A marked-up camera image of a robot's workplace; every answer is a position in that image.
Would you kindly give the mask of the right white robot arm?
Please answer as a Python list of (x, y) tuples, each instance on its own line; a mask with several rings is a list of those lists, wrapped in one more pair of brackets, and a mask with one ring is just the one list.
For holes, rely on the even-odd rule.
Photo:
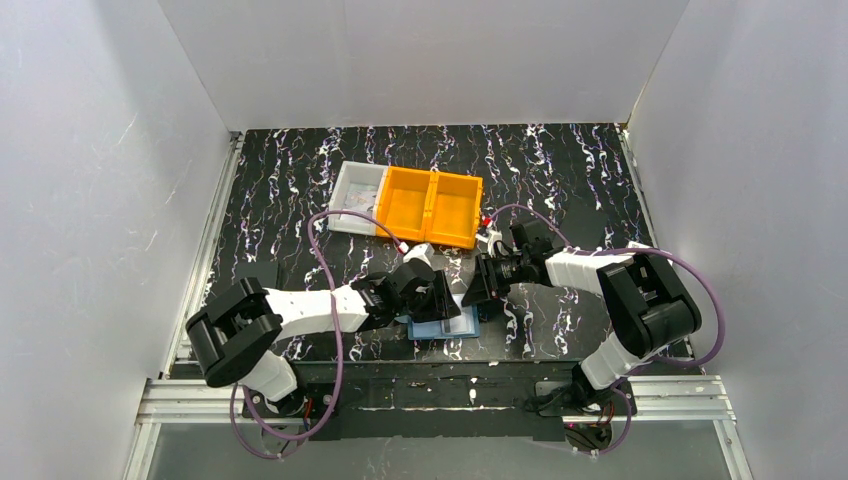
[(583, 290), (600, 296), (612, 332), (572, 370), (559, 393), (584, 401), (609, 389), (646, 364), (670, 343), (696, 332), (701, 313), (669, 261), (638, 251), (590, 255), (560, 248), (539, 220), (510, 227), (513, 245), (494, 241), (475, 258), (471, 284), (462, 298), (472, 306), (505, 297), (512, 285), (532, 283)]

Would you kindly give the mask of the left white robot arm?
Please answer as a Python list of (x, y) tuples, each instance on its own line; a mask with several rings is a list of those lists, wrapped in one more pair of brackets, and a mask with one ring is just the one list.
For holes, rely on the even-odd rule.
[(444, 273), (414, 258), (333, 290), (285, 291), (245, 277), (191, 316), (185, 331), (207, 386), (242, 384), (280, 401), (297, 390), (298, 378), (272, 352), (279, 340), (376, 330), (398, 318), (451, 321), (462, 313)]

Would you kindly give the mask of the blue card holder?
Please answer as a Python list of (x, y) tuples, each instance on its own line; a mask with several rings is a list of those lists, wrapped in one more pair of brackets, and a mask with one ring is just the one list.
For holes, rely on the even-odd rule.
[(413, 322), (409, 315), (395, 320), (406, 326), (407, 337), (413, 341), (478, 338), (480, 319), (476, 306), (461, 307), (458, 316), (437, 321)]

